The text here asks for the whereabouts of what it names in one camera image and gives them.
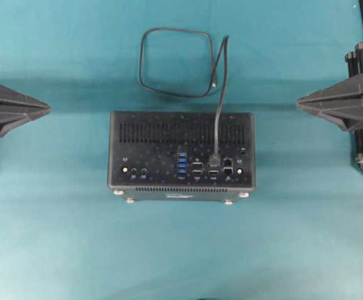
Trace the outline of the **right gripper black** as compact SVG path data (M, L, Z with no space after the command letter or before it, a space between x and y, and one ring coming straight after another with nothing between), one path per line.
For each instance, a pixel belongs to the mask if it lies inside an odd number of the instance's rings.
M308 94L297 101L297 109L334 123L342 131L353 131L356 161L363 164L363 42L355 46L355 51L346 54L345 61L349 79L345 79L327 89ZM327 101L358 100L356 108L327 110L322 103Z

